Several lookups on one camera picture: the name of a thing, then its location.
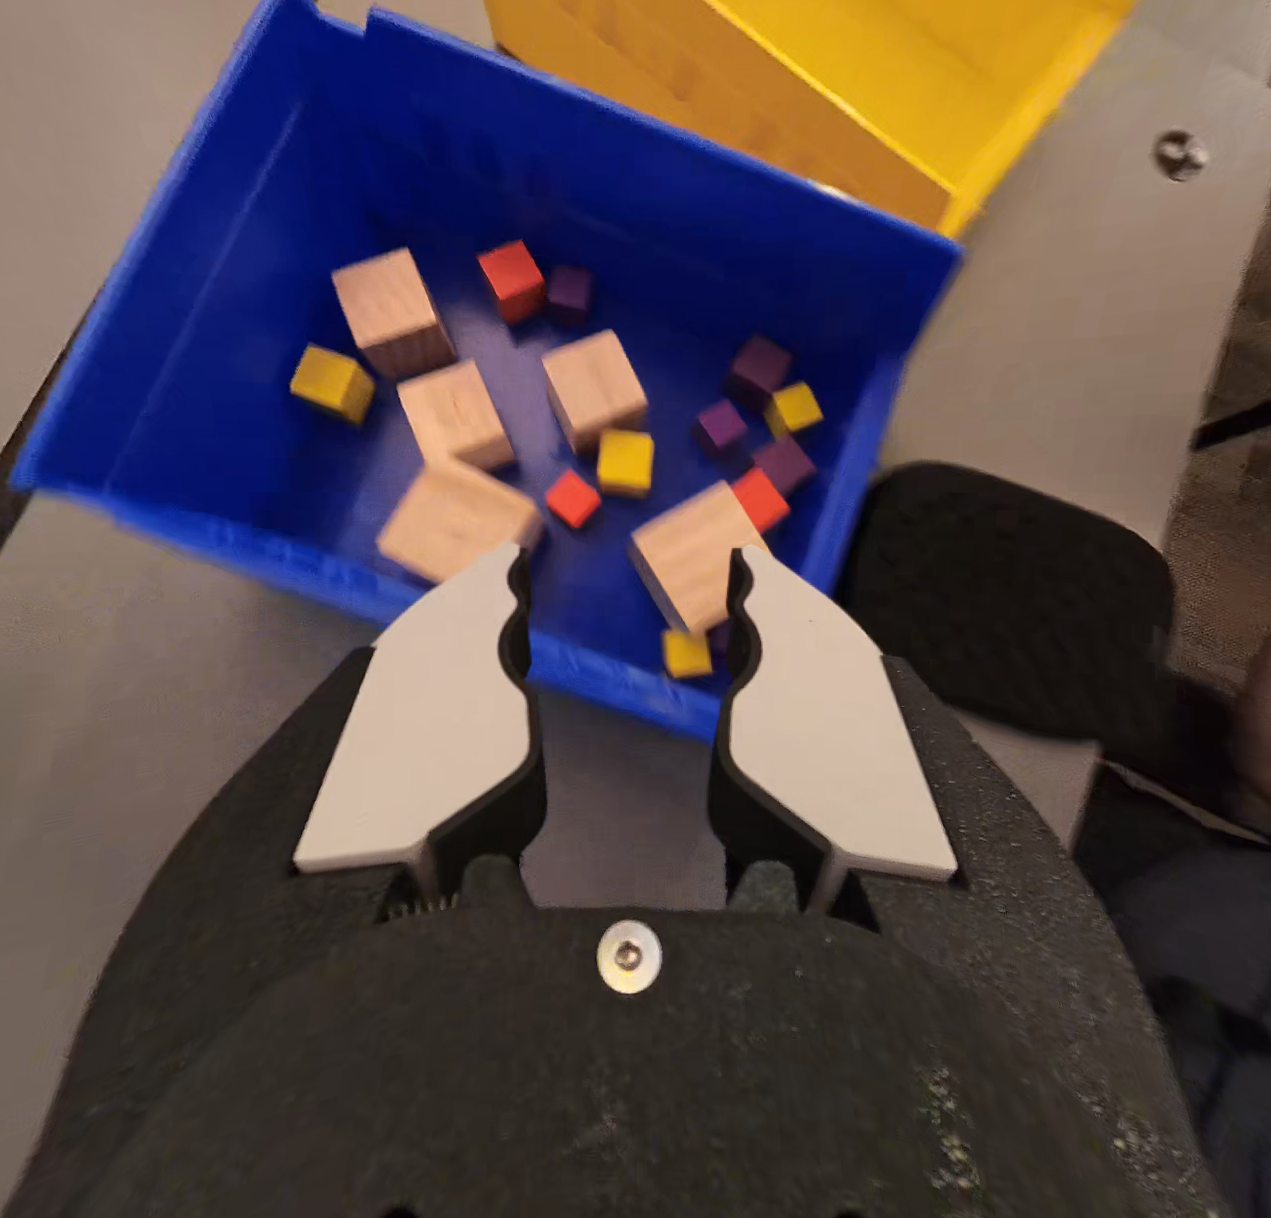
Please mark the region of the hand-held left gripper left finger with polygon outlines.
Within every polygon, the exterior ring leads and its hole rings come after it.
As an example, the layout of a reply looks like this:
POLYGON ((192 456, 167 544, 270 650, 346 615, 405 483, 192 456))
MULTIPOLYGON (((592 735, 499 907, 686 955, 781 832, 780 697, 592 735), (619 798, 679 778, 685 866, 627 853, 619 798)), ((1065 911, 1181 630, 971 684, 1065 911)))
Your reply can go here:
POLYGON ((405 866, 438 903, 475 859, 520 859, 547 802, 530 598, 510 540, 375 637, 293 849, 300 873, 405 866))

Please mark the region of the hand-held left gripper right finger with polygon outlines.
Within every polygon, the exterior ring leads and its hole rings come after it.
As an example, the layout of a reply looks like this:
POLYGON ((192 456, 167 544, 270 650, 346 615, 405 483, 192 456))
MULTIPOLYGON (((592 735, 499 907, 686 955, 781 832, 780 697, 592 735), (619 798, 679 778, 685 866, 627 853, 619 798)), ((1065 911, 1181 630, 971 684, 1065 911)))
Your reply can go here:
POLYGON ((958 860, 872 637, 763 547, 730 551, 724 599, 706 812, 726 890, 774 863, 828 913, 853 873, 949 883, 958 860))

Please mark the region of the pile of wooden cubes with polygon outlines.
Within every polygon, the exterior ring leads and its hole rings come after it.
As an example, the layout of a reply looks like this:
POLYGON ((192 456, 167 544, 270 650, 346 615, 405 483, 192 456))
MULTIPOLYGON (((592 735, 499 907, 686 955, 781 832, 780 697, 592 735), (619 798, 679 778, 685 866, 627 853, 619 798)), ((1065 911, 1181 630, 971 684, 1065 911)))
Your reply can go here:
MULTIPOLYGON (((381 555, 439 584, 479 551, 512 538, 533 548, 544 518, 534 500, 497 472, 516 449, 480 364, 461 360, 432 293, 405 248, 331 272, 347 330, 370 368, 350 355, 309 344, 290 394, 356 428, 374 395, 373 372, 394 391, 421 453, 412 479, 378 531, 381 555)), ((761 415, 773 439, 744 472, 716 480, 634 531, 631 552, 666 628, 665 673, 705 679, 724 628, 724 575, 733 547, 758 542, 788 516, 788 496, 814 464, 797 436, 824 412, 805 381, 790 378, 792 357, 770 338, 747 338, 724 378, 723 395, 692 421, 700 447, 716 463, 747 438, 747 415, 761 415)), ((588 480, 560 470, 543 494, 546 510, 573 531, 587 527, 602 497, 644 499, 653 490, 656 446, 646 423, 649 401, 619 337, 600 330, 547 350, 534 381, 575 463, 594 462, 588 480)))

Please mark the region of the blue plastic box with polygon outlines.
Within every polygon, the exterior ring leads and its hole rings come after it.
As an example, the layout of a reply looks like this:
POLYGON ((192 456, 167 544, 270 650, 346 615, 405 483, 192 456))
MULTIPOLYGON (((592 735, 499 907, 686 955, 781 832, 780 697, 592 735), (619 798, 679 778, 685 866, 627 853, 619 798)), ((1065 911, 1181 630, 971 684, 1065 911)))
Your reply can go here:
POLYGON ((541 354, 478 253, 595 276, 649 402, 653 489, 531 562, 531 681, 709 741, 724 677, 676 686, 629 534, 723 472, 690 435, 746 337, 792 352, 824 419, 770 537, 834 589, 900 372, 960 260, 936 233, 397 14, 261 0, 86 313, 12 472, 120 527, 378 625, 426 585, 374 540, 421 467, 395 394, 361 428, 302 404, 307 344, 353 352, 336 267, 411 250, 540 499, 566 466, 541 354))

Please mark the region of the yellow plastic box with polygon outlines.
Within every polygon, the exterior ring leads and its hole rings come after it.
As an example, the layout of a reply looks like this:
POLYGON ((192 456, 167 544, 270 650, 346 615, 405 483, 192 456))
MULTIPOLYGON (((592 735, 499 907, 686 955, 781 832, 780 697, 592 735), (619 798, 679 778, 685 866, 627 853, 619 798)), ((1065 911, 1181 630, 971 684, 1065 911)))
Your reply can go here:
POLYGON ((956 239, 1136 0, 483 0, 500 49, 956 239))

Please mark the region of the round metal table fitting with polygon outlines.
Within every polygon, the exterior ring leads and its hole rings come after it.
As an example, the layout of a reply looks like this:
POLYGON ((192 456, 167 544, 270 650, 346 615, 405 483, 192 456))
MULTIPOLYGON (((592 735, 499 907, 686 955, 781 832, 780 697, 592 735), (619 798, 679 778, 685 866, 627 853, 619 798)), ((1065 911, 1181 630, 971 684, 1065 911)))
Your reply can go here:
POLYGON ((1210 161, 1210 150, 1191 130, 1174 127, 1151 141, 1151 161, 1167 179, 1184 182, 1197 177, 1210 161))

